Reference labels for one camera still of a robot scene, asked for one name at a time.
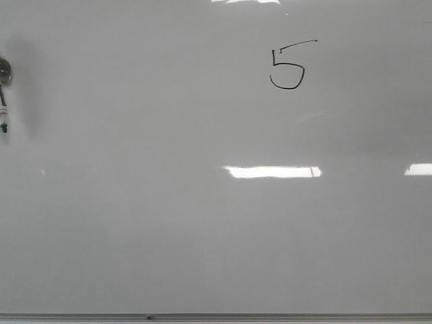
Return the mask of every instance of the handwritten number 5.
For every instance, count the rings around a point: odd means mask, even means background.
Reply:
[[[282,51],[283,51],[284,49],[287,49],[288,47],[292,47],[292,46],[294,46],[294,45],[299,45],[299,44],[303,44],[303,43],[317,42],[317,41],[318,41],[317,39],[313,39],[313,40],[306,40],[306,41],[304,41],[304,42],[299,42],[299,43],[296,43],[296,44],[292,44],[292,45],[288,45],[288,46],[282,47],[282,48],[279,49],[279,54],[282,54]],[[302,84],[302,82],[303,82],[304,73],[305,73],[306,69],[305,69],[302,65],[299,65],[299,64],[286,63],[286,62],[279,62],[279,63],[276,63],[276,60],[275,60],[275,50],[274,50],[274,49],[271,51],[271,54],[272,54],[272,56],[273,56],[273,66],[277,66],[277,65],[292,65],[292,66],[296,66],[297,68],[302,69],[302,76],[300,77],[300,81],[299,81],[299,82],[297,83],[297,85],[295,85],[295,86],[292,86],[292,87],[291,87],[291,86],[279,86],[279,85],[277,85],[277,84],[273,81],[272,77],[270,76],[270,81],[271,81],[271,83],[273,83],[274,86],[276,86],[276,87],[278,87],[278,88],[280,88],[280,89],[286,89],[286,90],[294,90],[294,89],[297,89],[297,88]]]

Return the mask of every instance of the whiteboard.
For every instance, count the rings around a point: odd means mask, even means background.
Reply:
[[[0,0],[0,312],[431,311],[431,12]]]

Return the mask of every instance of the number 5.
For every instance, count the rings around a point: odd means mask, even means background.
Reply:
[[[317,42],[317,41],[318,41],[317,39],[313,39],[313,40],[306,40],[306,41],[304,41],[304,42],[299,42],[299,43],[296,43],[296,44],[292,44],[292,45],[288,45],[288,46],[282,47],[281,49],[279,49],[279,54],[282,54],[282,51],[283,51],[284,49],[287,49],[288,47],[291,47],[291,46],[294,46],[294,45],[303,44],[303,43]],[[274,50],[274,49],[271,50],[271,54],[272,54],[272,56],[273,56],[273,66],[277,66],[277,65],[292,65],[292,66],[296,66],[297,68],[302,69],[302,76],[300,77],[300,81],[297,83],[296,86],[293,86],[293,87],[289,87],[289,86],[278,86],[278,85],[273,81],[273,79],[272,79],[272,77],[271,77],[271,75],[270,75],[270,81],[271,81],[271,83],[273,83],[274,86],[276,86],[276,87],[278,87],[278,88],[280,88],[280,89],[294,90],[294,89],[298,88],[298,86],[300,86],[300,85],[302,84],[302,81],[303,81],[303,78],[304,78],[304,73],[305,73],[305,71],[306,71],[305,68],[304,68],[303,66],[299,65],[299,64],[294,64],[294,63],[286,63],[286,62],[276,63],[276,61],[275,61],[275,50]]]

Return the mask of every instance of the white surface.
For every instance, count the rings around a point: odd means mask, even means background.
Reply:
[[[431,311],[431,12],[0,0],[0,312]]]

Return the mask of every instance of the metal ledge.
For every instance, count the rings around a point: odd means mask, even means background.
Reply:
[[[432,313],[400,314],[42,314],[0,313],[0,321],[55,322],[392,322],[432,321]]]

